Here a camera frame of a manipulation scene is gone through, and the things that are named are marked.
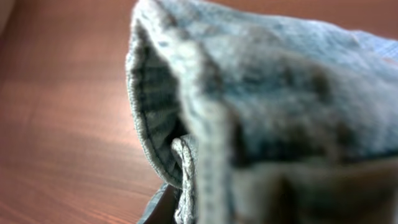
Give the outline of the light blue denim shorts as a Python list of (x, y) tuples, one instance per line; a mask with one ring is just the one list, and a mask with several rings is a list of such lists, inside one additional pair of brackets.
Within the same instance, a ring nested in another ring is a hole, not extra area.
[(397, 41), (138, 1), (127, 91), (161, 223), (396, 223)]

